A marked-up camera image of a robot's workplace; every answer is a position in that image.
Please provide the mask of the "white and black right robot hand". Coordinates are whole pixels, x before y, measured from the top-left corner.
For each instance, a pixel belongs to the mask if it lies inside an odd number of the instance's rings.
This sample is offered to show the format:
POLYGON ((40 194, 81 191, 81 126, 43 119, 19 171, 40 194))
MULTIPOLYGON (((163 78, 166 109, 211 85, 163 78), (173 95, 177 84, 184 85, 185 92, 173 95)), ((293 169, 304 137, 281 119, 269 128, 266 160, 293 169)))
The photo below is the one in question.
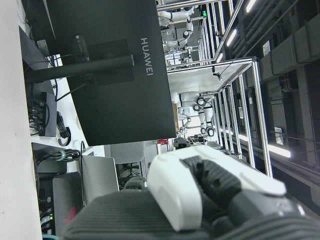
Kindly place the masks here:
POLYGON ((282 181, 200 145, 156 156, 145 190, 97 197, 63 240, 317 240, 282 181))

